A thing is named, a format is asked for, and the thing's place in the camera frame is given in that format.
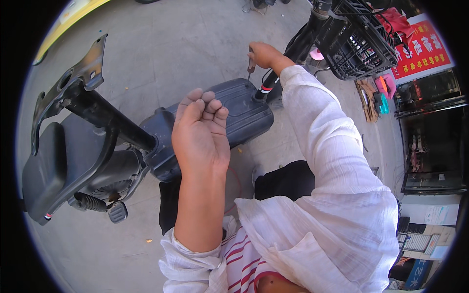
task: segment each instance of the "scooter seat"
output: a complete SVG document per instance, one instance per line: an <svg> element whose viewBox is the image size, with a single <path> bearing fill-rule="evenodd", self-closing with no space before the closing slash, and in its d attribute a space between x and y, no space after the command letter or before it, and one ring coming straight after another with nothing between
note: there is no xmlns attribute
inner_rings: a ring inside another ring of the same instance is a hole
<svg viewBox="0 0 469 293"><path fill-rule="evenodd" d="M48 217L51 202L65 184L67 152L63 126L52 122L41 135L36 156L30 156L23 168L23 199L33 219Z"/></svg>

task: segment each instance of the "concrete ground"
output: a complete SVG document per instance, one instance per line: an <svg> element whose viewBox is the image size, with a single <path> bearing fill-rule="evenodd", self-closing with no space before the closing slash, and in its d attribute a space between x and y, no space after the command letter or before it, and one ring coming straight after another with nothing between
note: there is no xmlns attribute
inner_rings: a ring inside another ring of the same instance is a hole
<svg viewBox="0 0 469 293"><path fill-rule="evenodd" d="M39 92L47 92L104 33L109 34L105 81L98 91L138 124L157 107L180 101L196 87L205 89L247 77L250 41L264 41L283 51L310 15L307 0L293 0L288 5L277 1L265 15L243 13L244 4L244 0L161 0L142 5L113 0L77 22L49 49L43 63L31 69L25 84L18 121L18 178L21 180L30 153L32 113ZM257 68L252 75L256 86L264 72ZM320 80L337 95L344 112L364 134L369 150L364 155L370 166L379 167L380 178L391 190L399 190L403 154L399 125L392 114L367 123L353 82L339 81L330 72L321 73ZM389 105L392 113L394 103ZM42 129L68 113L63 110L48 119ZM235 197L252 196L254 164L272 171L303 158L285 111L275 110L274 116L267 133L232 150L230 166L241 187L228 171L227 210ZM158 183L146 176L128 201L129 217L117 225L104 213L80 212L67 204L45 226L26 217L44 262L65 292L161 292L166 278L158 267L164 253L159 244ZM236 210L229 214L236 216Z"/></svg>

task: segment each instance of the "black plastic basket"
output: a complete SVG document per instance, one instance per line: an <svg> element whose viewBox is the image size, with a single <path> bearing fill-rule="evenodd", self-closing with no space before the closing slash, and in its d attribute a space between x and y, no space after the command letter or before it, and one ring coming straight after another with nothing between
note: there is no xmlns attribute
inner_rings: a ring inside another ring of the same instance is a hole
<svg viewBox="0 0 469 293"><path fill-rule="evenodd" d="M397 66L394 43L360 0L344 0L319 29L316 45L336 77L357 80Z"/></svg>

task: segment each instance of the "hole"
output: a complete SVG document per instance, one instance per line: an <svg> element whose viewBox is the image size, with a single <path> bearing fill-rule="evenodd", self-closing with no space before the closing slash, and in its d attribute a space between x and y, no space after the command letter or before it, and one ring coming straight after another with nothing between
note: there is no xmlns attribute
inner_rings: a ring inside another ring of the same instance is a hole
<svg viewBox="0 0 469 293"><path fill-rule="evenodd" d="M72 77L72 72L73 72L73 70L70 70L70 71L67 71L63 75L62 79L59 82L59 90L63 89L67 85L68 81Z"/></svg>

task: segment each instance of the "scooter footboard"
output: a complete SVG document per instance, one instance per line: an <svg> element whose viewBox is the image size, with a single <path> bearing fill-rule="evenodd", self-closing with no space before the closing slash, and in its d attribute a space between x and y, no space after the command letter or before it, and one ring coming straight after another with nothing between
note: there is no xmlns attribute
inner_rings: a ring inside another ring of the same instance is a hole
<svg viewBox="0 0 469 293"><path fill-rule="evenodd" d="M273 124L273 113L265 101L253 101L257 90L247 79L238 78L212 86L207 91L215 92L229 111L227 118L227 137L230 148L258 137ZM160 108L155 115L142 122L140 127L158 138L158 146L145 156L150 172L160 181L171 181L180 174L179 165L171 145L171 132L178 104L167 109Z"/></svg>

